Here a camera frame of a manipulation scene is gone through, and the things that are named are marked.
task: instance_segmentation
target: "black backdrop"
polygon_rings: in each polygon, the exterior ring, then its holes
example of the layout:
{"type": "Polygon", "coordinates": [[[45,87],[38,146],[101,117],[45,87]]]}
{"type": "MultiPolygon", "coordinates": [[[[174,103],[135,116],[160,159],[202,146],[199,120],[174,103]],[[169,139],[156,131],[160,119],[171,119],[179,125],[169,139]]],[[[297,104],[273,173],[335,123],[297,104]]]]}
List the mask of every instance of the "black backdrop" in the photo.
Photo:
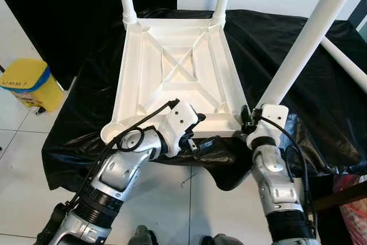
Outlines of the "black backdrop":
{"type": "MultiPolygon", "coordinates": [[[[52,73],[67,89],[97,38],[122,18],[120,0],[5,0],[52,73]]],[[[135,10],[177,0],[134,0],[135,10]]]]}

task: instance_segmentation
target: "black wire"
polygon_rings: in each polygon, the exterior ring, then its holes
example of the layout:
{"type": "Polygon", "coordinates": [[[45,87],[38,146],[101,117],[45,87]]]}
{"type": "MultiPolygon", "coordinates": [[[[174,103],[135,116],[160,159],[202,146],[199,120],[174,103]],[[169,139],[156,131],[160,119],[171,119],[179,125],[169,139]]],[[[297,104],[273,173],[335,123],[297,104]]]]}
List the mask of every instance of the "black wire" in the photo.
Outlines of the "black wire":
{"type": "Polygon", "coordinates": [[[293,176],[292,176],[292,172],[291,172],[291,169],[289,167],[289,162],[288,162],[288,154],[287,154],[287,151],[285,150],[284,151],[284,160],[286,161],[286,168],[287,168],[287,173],[288,173],[288,176],[289,176],[289,180],[294,183],[294,179],[293,179],[293,176]]]}
{"type": "Polygon", "coordinates": [[[306,166],[306,161],[304,160],[304,157],[303,157],[303,154],[293,145],[290,145],[290,146],[287,146],[286,148],[286,154],[288,155],[288,151],[289,149],[293,149],[296,154],[297,154],[297,157],[299,159],[299,162],[300,162],[300,165],[302,167],[302,173],[303,173],[303,176],[302,176],[302,180],[303,180],[303,191],[304,191],[304,203],[303,203],[303,209],[305,211],[307,211],[308,209],[308,199],[307,199],[307,193],[309,192],[309,175],[308,175],[308,170],[307,170],[307,166],[306,166]]]}
{"type": "Polygon", "coordinates": [[[301,163],[301,166],[302,166],[302,170],[303,170],[303,186],[304,186],[304,211],[307,213],[307,205],[308,205],[308,202],[310,202],[310,206],[311,206],[311,210],[312,210],[312,213],[313,213],[313,221],[314,221],[314,236],[315,238],[317,237],[317,223],[318,223],[318,219],[317,219],[317,213],[315,211],[315,208],[314,208],[314,204],[313,204],[313,201],[312,201],[312,198],[311,198],[311,193],[310,193],[310,187],[309,187],[309,176],[308,176],[308,171],[307,171],[307,166],[306,166],[306,160],[302,154],[302,151],[301,149],[299,148],[298,144],[295,142],[295,140],[293,139],[293,137],[284,129],[282,128],[281,126],[279,126],[278,124],[276,124],[275,122],[273,122],[272,120],[269,120],[265,117],[262,117],[262,116],[257,116],[257,118],[275,126],[277,129],[279,129],[285,136],[287,136],[287,138],[289,140],[291,140],[291,142],[293,143],[293,146],[289,146],[286,148],[286,151],[284,152],[285,156],[287,156],[287,150],[289,148],[295,150],[298,158],[299,158],[299,161],[301,163]]]}
{"type": "Polygon", "coordinates": [[[80,197],[80,194],[84,190],[85,186],[90,183],[90,181],[92,180],[92,176],[94,176],[95,173],[102,167],[102,164],[103,164],[102,160],[104,160],[107,157],[108,152],[110,152],[110,150],[112,149],[112,147],[114,145],[117,145],[120,142],[120,140],[127,133],[129,133],[131,130],[137,129],[139,125],[141,125],[142,123],[145,123],[147,120],[149,120],[152,117],[156,116],[158,113],[160,113],[166,107],[169,106],[172,109],[178,102],[179,102],[178,99],[168,101],[167,103],[162,105],[159,109],[155,110],[153,113],[149,114],[145,118],[141,119],[139,122],[133,124],[131,127],[129,127],[128,129],[122,131],[120,134],[118,134],[116,137],[114,137],[105,146],[105,148],[101,151],[101,153],[99,154],[97,160],[93,163],[93,166],[92,166],[91,170],[88,172],[88,174],[84,178],[82,184],[80,185],[79,189],[77,190],[77,192],[75,193],[73,198],[70,201],[67,201],[65,203],[65,205],[67,206],[67,211],[70,211],[71,209],[73,209],[76,206],[77,199],[80,197]]]}

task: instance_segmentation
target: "robotic arm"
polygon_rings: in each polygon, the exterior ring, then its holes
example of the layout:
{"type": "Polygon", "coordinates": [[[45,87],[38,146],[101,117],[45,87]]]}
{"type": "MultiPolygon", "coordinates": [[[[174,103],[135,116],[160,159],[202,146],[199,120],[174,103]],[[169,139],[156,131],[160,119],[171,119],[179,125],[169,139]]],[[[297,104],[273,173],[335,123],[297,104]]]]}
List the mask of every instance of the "robotic arm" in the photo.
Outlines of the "robotic arm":
{"type": "MultiPolygon", "coordinates": [[[[191,140],[192,129],[205,116],[175,100],[148,117],[167,106],[171,111],[157,130],[153,126],[140,129],[135,124],[108,144],[117,141],[119,150],[105,161],[101,154],[98,171],[86,178],[72,207],[71,203],[56,206],[36,245],[104,244],[141,166],[163,154],[173,157],[183,148],[198,150],[191,140]]],[[[254,111],[247,124],[247,146],[253,151],[251,171],[259,186],[273,245],[318,245],[278,148],[287,114],[287,107],[272,104],[254,111]]]]}
{"type": "Polygon", "coordinates": [[[102,166],[86,182],[75,207],[67,210],[68,205],[59,204],[45,229],[37,236],[36,244],[104,244],[143,164],[163,154],[173,157],[181,147],[195,149],[191,140],[192,128],[205,116],[179,100],[166,106],[170,106],[171,111],[158,130],[154,126],[134,127],[123,133],[116,144],[119,150],[101,161],[102,166]],[[56,234],[49,241],[48,236],[53,230],[57,230],[56,234]]]}
{"type": "Polygon", "coordinates": [[[273,245],[318,245],[278,148],[287,115],[287,107],[273,104],[254,111],[252,126],[257,125],[246,140],[253,151],[251,172],[259,186],[273,245]]]}

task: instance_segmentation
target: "floor tile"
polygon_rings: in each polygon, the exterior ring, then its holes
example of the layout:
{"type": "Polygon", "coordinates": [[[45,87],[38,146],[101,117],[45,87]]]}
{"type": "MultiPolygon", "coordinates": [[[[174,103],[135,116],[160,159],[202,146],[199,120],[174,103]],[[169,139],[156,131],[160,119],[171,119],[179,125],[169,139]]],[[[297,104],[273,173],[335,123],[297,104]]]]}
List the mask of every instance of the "floor tile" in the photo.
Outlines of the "floor tile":
{"type": "Polygon", "coordinates": [[[190,244],[199,244],[204,235],[226,234],[244,244],[272,243],[252,175],[230,192],[216,187],[214,179],[203,168],[193,168],[190,244]]]}
{"type": "Polygon", "coordinates": [[[0,244],[4,245],[33,245],[35,241],[35,238],[23,238],[20,236],[0,234],[0,244]]]}
{"type": "Polygon", "coordinates": [[[18,130],[27,113],[28,108],[13,94],[0,89],[0,129],[18,130]]]}
{"type": "Polygon", "coordinates": [[[61,188],[48,189],[41,158],[46,137],[44,133],[18,132],[0,160],[2,234],[36,237],[54,206],[73,195],[61,188]]]}
{"type": "Polygon", "coordinates": [[[50,132],[58,113],[60,112],[64,102],[66,101],[69,95],[69,91],[64,91],[64,98],[60,104],[60,107],[57,110],[52,112],[44,112],[39,116],[36,115],[38,111],[38,107],[30,108],[30,112],[19,128],[20,131],[35,131],[35,132],[50,132]]]}
{"type": "Polygon", "coordinates": [[[107,243],[126,245],[146,225],[159,245],[189,242],[190,168],[148,163],[112,225],[107,243]]]}
{"type": "Polygon", "coordinates": [[[4,154],[7,146],[9,145],[11,139],[14,137],[14,130],[0,130],[0,158],[4,154]]]}

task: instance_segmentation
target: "yellow trash bin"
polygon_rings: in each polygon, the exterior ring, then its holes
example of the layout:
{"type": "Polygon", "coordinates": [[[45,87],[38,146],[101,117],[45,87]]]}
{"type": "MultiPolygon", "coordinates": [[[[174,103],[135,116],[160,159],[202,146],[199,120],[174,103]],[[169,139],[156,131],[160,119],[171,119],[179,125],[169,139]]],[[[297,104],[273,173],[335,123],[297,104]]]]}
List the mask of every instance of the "yellow trash bin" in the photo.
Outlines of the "yellow trash bin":
{"type": "Polygon", "coordinates": [[[63,92],[43,60],[18,59],[0,77],[0,86],[11,91],[25,106],[55,110],[63,92]]]}

